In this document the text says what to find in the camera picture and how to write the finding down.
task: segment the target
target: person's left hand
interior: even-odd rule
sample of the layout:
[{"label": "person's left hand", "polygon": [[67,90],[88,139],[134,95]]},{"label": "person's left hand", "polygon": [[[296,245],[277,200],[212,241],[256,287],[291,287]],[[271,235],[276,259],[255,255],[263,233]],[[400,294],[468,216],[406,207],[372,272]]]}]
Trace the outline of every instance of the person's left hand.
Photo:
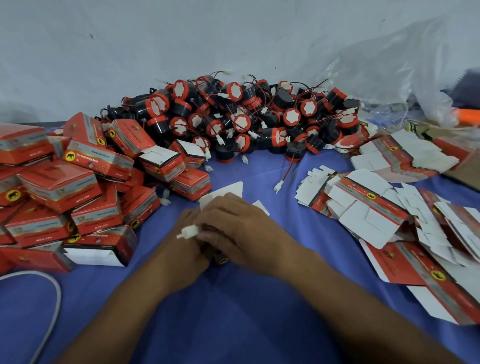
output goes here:
[{"label": "person's left hand", "polygon": [[165,295],[190,286],[209,266],[215,251],[212,246],[195,238],[177,239],[182,228],[192,225],[199,213],[200,208],[184,210],[152,254],[151,263],[156,266]]}]

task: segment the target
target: person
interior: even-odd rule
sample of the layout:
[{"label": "person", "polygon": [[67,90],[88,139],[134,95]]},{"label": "person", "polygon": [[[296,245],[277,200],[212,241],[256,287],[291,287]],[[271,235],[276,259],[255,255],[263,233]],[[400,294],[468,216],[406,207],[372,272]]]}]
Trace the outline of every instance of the person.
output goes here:
[{"label": "person", "polygon": [[[196,238],[176,238],[192,224],[208,228]],[[297,243],[261,209],[226,194],[202,212],[182,212],[151,257],[114,290],[57,364],[128,363],[158,304],[193,284],[208,268],[215,248],[235,264],[291,285],[359,362],[461,363],[315,251]]]}]

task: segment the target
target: white wall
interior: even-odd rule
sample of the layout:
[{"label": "white wall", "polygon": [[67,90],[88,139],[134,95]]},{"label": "white wall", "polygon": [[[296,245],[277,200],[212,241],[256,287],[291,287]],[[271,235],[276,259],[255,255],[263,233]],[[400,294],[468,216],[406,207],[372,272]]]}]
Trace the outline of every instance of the white wall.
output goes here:
[{"label": "white wall", "polygon": [[92,116],[159,86],[216,70],[273,82],[315,51],[448,14],[451,0],[17,0],[0,11],[0,121]]}]

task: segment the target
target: blue fabric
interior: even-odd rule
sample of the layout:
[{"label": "blue fabric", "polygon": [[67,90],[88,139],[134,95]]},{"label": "blue fabric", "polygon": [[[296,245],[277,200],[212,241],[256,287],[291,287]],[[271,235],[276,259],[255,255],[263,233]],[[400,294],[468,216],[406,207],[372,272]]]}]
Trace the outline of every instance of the blue fabric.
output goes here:
[{"label": "blue fabric", "polygon": [[[294,165],[281,191],[273,187],[285,173],[283,156],[257,151],[249,164],[211,162],[213,189],[243,181],[243,196],[260,199],[270,216],[303,245],[318,251],[334,268],[354,280],[443,343],[467,363],[480,358],[480,327],[460,327],[430,317],[409,291],[384,283],[373,272],[358,243],[335,220],[300,206],[295,189],[307,171],[324,164],[352,170],[335,151],[308,154]],[[479,194],[435,177],[417,184],[454,203],[479,207]],[[78,266],[56,275],[63,302],[59,320],[40,358],[51,363],[88,324],[113,289],[160,242],[184,208],[195,207],[172,196],[137,234],[140,246],[127,268]],[[55,302],[50,282],[23,276],[0,282],[0,363],[27,363],[47,329]],[[286,284],[228,263],[209,268],[191,287],[168,297],[143,334],[135,363],[340,363],[341,352],[321,318]]]}]

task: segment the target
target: white cable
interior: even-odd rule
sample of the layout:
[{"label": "white cable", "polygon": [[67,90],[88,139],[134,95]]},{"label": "white cable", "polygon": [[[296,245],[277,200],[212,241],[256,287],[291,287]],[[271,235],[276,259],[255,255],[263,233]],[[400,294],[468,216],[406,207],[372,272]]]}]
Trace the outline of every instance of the white cable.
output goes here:
[{"label": "white cable", "polygon": [[55,291],[57,292],[57,301],[55,302],[55,311],[53,312],[52,321],[50,322],[50,326],[48,327],[48,330],[47,330],[45,336],[43,337],[40,345],[38,346],[37,350],[35,351],[35,354],[33,355],[32,359],[29,362],[29,364],[35,364],[35,362],[37,361],[38,357],[40,356],[40,353],[42,352],[48,338],[50,337],[50,334],[52,333],[52,330],[53,330],[53,327],[55,326],[55,323],[57,322],[57,318],[58,318],[59,311],[60,311],[60,303],[61,303],[61,289],[60,289],[59,283],[55,280],[55,278],[53,278],[51,275],[48,275],[48,274],[43,273],[43,272],[39,272],[37,270],[23,270],[21,272],[10,273],[10,274],[7,274],[6,276],[1,276],[0,280],[7,279],[7,278],[10,278],[10,277],[15,277],[15,276],[22,276],[24,274],[36,274],[38,276],[41,276],[41,277],[44,277],[44,278],[48,279],[50,282],[53,283],[53,285],[55,286]]}]

